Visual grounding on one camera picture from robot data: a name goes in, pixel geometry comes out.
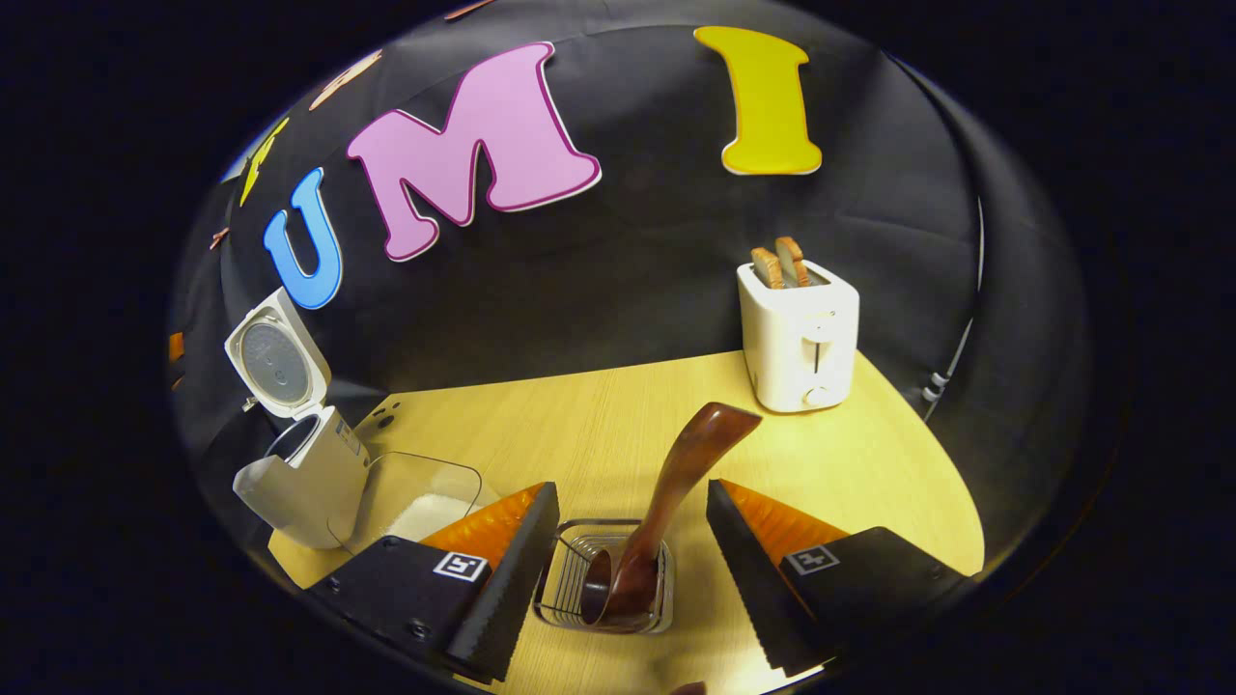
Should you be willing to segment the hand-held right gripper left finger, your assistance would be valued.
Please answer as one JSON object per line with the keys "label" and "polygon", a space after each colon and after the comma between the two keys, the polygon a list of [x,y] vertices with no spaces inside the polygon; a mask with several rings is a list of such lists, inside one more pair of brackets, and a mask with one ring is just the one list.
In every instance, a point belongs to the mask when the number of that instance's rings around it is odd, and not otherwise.
{"label": "hand-held right gripper left finger", "polygon": [[544,481],[459,519],[468,540],[388,534],[307,594],[405,662],[504,681],[557,523],[557,487]]}

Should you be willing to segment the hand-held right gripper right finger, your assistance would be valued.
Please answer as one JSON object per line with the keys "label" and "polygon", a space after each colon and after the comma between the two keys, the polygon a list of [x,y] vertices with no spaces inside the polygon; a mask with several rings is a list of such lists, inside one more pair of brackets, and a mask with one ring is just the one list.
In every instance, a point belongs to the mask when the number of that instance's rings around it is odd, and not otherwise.
{"label": "hand-held right gripper right finger", "polygon": [[848,533],[724,479],[708,484],[706,517],[764,655],[786,676],[852,665],[971,590],[969,576],[884,526]]}

